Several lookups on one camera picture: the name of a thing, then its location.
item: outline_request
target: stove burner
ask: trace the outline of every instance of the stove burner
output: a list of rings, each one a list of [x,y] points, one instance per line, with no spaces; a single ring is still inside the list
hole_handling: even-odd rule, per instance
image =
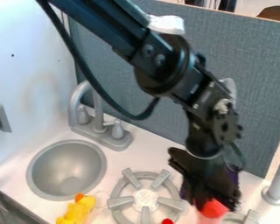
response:
[[[122,210],[125,207],[133,207],[140,213],[140,224],[151,224],[151,212],[156,211],[160,206],[169,208],[168,219],[173,222],[178,220],[179,214],[184,210],[184,202],[179,197],[178,189],[169,180],[168,171],[162,170],[159,174],[149,171],[134,173],[128,168],[122,171],[122,175],[123,178],[116,184],[107,202],[116,223],[133,224],[123,215]],[[139,181],[142,179],[152,180],[150,188],[144,188]],[[133,196],[121,196],[123,189],[129,184],[136,189]],[[159,196],[156,191],[160,186],[164,186],[169,191],[170,199]]]

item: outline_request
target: faucet handle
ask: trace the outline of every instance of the faucet handle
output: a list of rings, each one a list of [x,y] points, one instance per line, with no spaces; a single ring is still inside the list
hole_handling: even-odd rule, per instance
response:
[[[112,137],[114,139],[122,139],[124,136],[122,121],[120,119],[115,119],[113,122],[105,122],[103,124],[103,126],[111,126],[111,125],[113,125],[111,131]]]
[[[77,109],[78,123],[87,124],[91,121],[91,116],[86,111],[86,107],[83,104],[80,104]]]

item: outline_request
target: white countertop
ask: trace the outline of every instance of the white countertop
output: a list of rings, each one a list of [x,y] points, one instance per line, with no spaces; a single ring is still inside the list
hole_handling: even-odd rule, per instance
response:
[[[105,118],[109,120],[111,116],[105,115]],[[98,192],[110,195],[116,182],[122,177],[122,170],[128,167],[134,172],[160,172],[162,169],[166,169],[171,173],[171,181],[179,188],[182,178],[179,173],[168,165],[169,155],[167,149],[169,147],[183,149],[184,146],[134,125],[125,122],[123,125],[126,130],[132,133],[134,141],[127,150],[116,152],[84,136],[73,133],[67,126],[66,121],[56,122],[46,133],[35,136],[35,139],[32,139],[30,143],[23,146],[17,154],[0,165],[0,191],[13,198],[44,221],[55,223],[56,218],[67,210],[67,204],[71,201],[50,201],[40,198],[27,185],[25,174],[28,164],[39,151],[50,144],[67,139],[89,141],[98,145],[106,155],[107,172],[102,182],[89,192],[89,195],[95,195]],[[277,214],[280,213],[280,207],[272,208],[264,203],[260,197],[260,191],[264,186],[268,185],[268,182],[245,171],[241,173],[240,181],[243,196],[239,213],[245,214],[252,208],[262,213],[263,217],[266,217],[262,223],[273,223],[272,219],[274,217],[274,221],[276,221]],[[195,209],[186,203],[185,211],[180,215],[177,223],[187,224],[195,223],[195,221]],[[115,224],[111,212],[106,207],[96,208],[90,214],[88,223]]]

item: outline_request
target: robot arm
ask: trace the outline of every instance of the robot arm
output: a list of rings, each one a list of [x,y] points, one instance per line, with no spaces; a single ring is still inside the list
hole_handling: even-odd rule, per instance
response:
[[[186,148],[190,154],[170,149],[170,165],[182,173],[187,182],[195,182],[196,186],[205,183],[210,188],[209,192],[217,192],[211,197],[204,196],[205,199],[215,197],[231,210],[235,209],[237,198],[233,205],[225,202],[234,198],[237,184],[226,175],[225,186],[234,188],[229,193],[218,192],[215,182],[219,180],[211,178],[211,181],[210,176],[205,175],[207,167],[220,167],[213,169],[218,173],[211,176],[222,177],[221,172],[226,167],[223,164],[218,166],[218,155],[224,146],[233,144],[242,131],[237,123],[231,93],[205,69],[206,59],[196,54],[181,36],[151,31],[146,14],[129,0],[36,1],[55,24],[79,67],[84,67],[85,61],[76,55],[73,43],[60,27],[60,21],[53,16],[48,3],[110,44],[115,53],[134,67],[137,83],[145,93],[156,98],[167,96],[183,107],[189,120]],[[97,84],[96,80],[86,78],[92,85]],[[188,165],[190,160],[195,166]]]

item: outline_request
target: yellow toy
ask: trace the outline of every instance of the yellow toy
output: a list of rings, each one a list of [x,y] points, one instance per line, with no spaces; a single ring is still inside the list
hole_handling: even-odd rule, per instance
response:
[[[95,207],[95,197],[78,193],[74,197],[74,204],[67,206],[67,212],[59,217],[56,224],[86,224],[88,215]]]

